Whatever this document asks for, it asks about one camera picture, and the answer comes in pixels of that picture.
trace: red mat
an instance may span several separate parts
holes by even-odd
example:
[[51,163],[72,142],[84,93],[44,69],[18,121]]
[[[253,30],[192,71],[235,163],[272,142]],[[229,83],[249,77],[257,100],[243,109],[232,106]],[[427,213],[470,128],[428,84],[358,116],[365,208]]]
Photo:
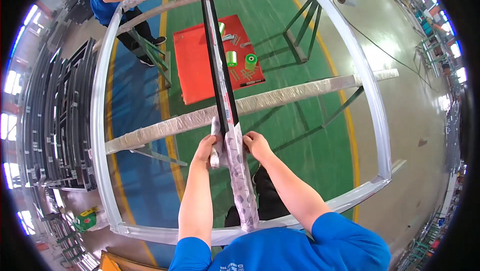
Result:
[[[244,48],[240,44],[249,42],[247,34],[237,15],[231,15],[218,20],[225,24],[223,36],[237,34],[239,39],[223,42],[225,53],[228,51],[237,52],[238,64],[236,67],[228,68],[230,81],[233,90],[237,90],[242,83],[265,79],[257,62],[255,70],[245,70],[245,56],[255,54],[252,45]],[[204,24],[175,32],[173,34],[173,45],[175,46],[175,57],[177,59],[178,78],[183,92],[183,102],[192,104],[215,96],[208,58],[207,40],[205,38]]]

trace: blue floor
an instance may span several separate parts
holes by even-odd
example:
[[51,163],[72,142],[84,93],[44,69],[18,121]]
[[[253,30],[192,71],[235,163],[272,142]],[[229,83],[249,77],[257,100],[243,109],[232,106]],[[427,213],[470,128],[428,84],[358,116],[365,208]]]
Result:
[[[162,4],[148,0],[139,5],[145,12]],[[159,35],[160,16],[148,20],[153,37]],[[113,136],[161,121],[159,106],[159,73],[141,64],[121,43],[113,72]],[[153,149],[168,155],[164,140],[153,143]],[[178,228],[180,201],[169,163],[153,160],[129,151],[116,154],[118,171],[129,208],[137,225]],[[160,267],[170,265],[175,246],[147,242]]]

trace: aluminum frame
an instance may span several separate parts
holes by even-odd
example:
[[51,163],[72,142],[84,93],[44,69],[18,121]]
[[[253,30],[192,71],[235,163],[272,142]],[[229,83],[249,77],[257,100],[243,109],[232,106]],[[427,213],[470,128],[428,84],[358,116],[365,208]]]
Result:
[[[377,82],[374,78],[371,67],[363,53],[362,48],[357,42],[355,35],[351,31],[347,22],[340,14],[338,9],[329,0],[317,0],[325,12],[328,14],[333,24],[339,31],[344,40],[353,60],[358,74],[365,87],[370,113],[373,120],[375,140],[378,152],[378,175],[372,180],[361,186],[342,194],[334,199],[327,201],[327,204],[333,211],[344,212],[349,208],[356,206],[368,197],[372,196],[392,180],[392,172],[398,170],[405,164],[405,160],[395,164],[392,169],[390,154],[390,138],[388,131],[387,118],[382,97],[379,92]],[[110,53],[115,40],[115,35],[122,17],[120,5],[110,21],[104,42],[101,46],[96,65],[95,77],[93,80],[92,98],[91,98],[91,140],[92,140],[92,160],[95,176],[98,184],[98,191],[106,210],[107,218],[110,223],[110,229],[118,234],[141,239],[150,242],[163,244],[177,244],[177,228],[147,227],[125,223],[120,215],[119,208],[115,201],[113,187],[110,179],[106,150],[105,150],[105,129],[104,129],[104,105],[105,105],[105,87],[107,82],[107,72],[110,60]],[[260,221],[257,230],[271,227],[288,227],[301,229],[302,226],[292,216]],[[213,228],[212,246],[226,245],[238,236],[246,234],[239,226],[228,228]]]

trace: tape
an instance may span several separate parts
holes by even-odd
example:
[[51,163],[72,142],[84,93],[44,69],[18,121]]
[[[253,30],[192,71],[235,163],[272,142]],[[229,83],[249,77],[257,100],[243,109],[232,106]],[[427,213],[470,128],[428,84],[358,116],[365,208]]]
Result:
[[225,24],[222,22],[218,22],[218,29],[220,30],[220,36],[222,36],[223,30],[225,29]]
[[254,70],[255,65],[257,65],[257,57],[255,54],[245,56],[245,70]]
[[226,65],[229,68],[237,66],[237,52],[235,51],[228,51],[226,53]]

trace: black shoe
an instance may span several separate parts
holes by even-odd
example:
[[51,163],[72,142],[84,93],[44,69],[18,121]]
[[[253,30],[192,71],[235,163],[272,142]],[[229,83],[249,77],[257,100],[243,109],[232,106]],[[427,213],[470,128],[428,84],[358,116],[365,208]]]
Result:
[[153,64],[152,60],[150,60],[150,58],[148,58],[147,55],[142,56],[142,57],[140,57],[140,58],[138,58],[138,59],[140,60],[141,63],[146,64],[146,65],[148,65],[149,67],[154,67],[154,66],[155,66],[155,64]]
[[155,46],[159,46],[166,41],[167,41],[167,38],[165,36],[160,36],[159,38],[156,38],[156,39],[153,40],[153,44]]

